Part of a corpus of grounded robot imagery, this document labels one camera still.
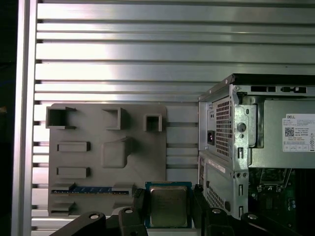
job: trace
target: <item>rectangular slot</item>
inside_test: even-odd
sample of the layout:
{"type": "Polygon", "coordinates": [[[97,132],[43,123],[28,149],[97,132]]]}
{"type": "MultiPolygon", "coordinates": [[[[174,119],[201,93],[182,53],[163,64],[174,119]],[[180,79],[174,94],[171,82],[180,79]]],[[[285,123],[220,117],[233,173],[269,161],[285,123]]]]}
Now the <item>rectangular slot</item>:
{"type": "Polygon", "coordinates": [[[243,154],[243,148],[242,147],[239,147],[239,148],[237,148],[237,150],[238,150],[238,153],[237,153],[237,158],[238,159],[243,159],[243,157],[244,157],[244,154],[243,154]]]}
{"type": "Polygon", "coordinates": [[[242,184],[240,184],[240,185],[238,185],[238,196],[243,196],[243,185],[242,184]]]}
{"type": "Polygon", "coordinates": [[[120,130],[121,119],[122,119],[122,109],[118,108],[106,108],[105,111],[105,127],[109,130],[120,130]]]}
{"type": "Polygon", "coordinates": [[[74,111],[76,109],[70,107],[47,107],[46,128],[75,129],[75,126],[70,125],[68,120],[68,113],[74,111]]]}
{"type": "Polygon", "coordinates": [[[275,86],[251,86],[251,92],[275,92],[275,86]]]}
{"type": "Polygon", "coordinates": [[[58,167],[57,175],[61,178],[86,178],[88,176],[88,168],[58,167]]]}
{"type": "Polygon", "coordinates": [[[295,87],[293,89],[294,93],[306,93],[307,90],[306,90],[306,87],[295,87]]]}
{"type": "Polygon", "coordinates": [[[208,135],[207,135],[207,142],[208,142],[208,144],[210,144],[210,145],[215,145],[216,144],[215,133],[216,132],[213,131],[213,130],[208,131],[208,135]]]}
{"type": "Polygon", "coordinates": [[[143,130],[148,132],[162,132],[162,115],[144,115],[143,130]]]}
{"type": "Polygon", "coordinates": [[[91,149],[89,142],[61,142],[57,144],[57,151],[86,152],[91,149]]]}

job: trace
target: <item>power supply unit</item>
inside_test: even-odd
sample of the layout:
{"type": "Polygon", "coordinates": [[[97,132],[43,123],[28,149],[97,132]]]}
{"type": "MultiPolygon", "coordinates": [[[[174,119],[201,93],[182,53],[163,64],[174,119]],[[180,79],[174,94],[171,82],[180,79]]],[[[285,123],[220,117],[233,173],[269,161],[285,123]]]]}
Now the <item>power supply unit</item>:
{"type": "Polygon", "coordinates": [[[200,96],[198,178],[211,207],[236,219],[268,212],[294,228],[296,172],[315,168],[314,85],[232,74],[200,96]]]}

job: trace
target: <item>green circuit board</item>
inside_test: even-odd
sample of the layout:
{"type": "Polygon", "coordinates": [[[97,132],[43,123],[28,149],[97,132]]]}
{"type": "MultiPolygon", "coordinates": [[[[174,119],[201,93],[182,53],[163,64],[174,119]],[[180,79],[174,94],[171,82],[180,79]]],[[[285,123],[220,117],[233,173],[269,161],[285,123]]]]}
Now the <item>green circuit board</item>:
{"type": "MultiPolygon", "coordinates": [[[[276,174],[269,176],[270,182],[272,179],[277,181],[277,178],[276,174]]],[[[274,221],[296,230],[295,171],[291,172],[284,189],[259,188],[261,169],[251,170],[250,179],[249,210],[264,214],[274,221]]]]}

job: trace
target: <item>metal screw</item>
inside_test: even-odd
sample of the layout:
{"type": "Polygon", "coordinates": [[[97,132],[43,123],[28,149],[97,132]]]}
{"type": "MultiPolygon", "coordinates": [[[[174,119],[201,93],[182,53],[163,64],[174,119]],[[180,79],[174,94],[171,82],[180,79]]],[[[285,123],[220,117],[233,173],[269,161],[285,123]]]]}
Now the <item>metal screw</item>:
{"type": "Polygon", "coordinates": [[[251,219],[251,220],[256,220],[256,219],[258,219],[258,217],[257,217],[256,215],[253,215],[253,214],[249,214],[247,217],[248,217],[249,219],[251,219]]]}
{"type": "Polygon", "coordinates": [[[96,214],[90,215],[90,218],[91,218],[92,220],[95,220],[95,219],[99,218],[99,215],[96,215],[96,214]]]}
{"type": "Polygon", "coordinates": [[[220,214],[221,213],[221,210],[220,209],[213,209],[212,212],[214,214],[220,214]]]}

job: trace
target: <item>hole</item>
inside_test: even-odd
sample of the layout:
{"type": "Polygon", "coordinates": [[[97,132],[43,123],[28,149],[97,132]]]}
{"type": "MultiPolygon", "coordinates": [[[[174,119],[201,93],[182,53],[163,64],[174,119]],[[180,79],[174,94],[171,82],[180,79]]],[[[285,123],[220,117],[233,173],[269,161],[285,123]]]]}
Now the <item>hole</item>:
{"type": "Polygon", "coordinates": [[[75,108],[47,108],[47,128],[55,129],[75,129],[69,125],[69,113],[76,111],[75,108]]]}
{"type": "Polygon", "coordinates": [[[306,93],[306,87],[295,87],[293,89],[294,93],[306,93]]]}
{"type": "Polygon", "coordinates": [[[126,213],[133,213],[133,210],[132,209],[126,209],[125,212],[126,213]]]}
{"type": "Polygon", "coordinates": [[[251,92],[266,92],[267,86],[251,86],[251,92]]]}
{"type": "Polygon", "coordinates": [[[251,92],[275,92],[275,86],[251,86],[251,92]]]}
{"type": "Polygon", "coordinates": [[[121,110],[119,108],[103,109],[106,129],[121,129],[121,110]]]}
{"type": "Polygon", "coordinates": [[[145,131],[161,132],[162,131],[162,116],[147,115],[145,117],[145,131]]]}

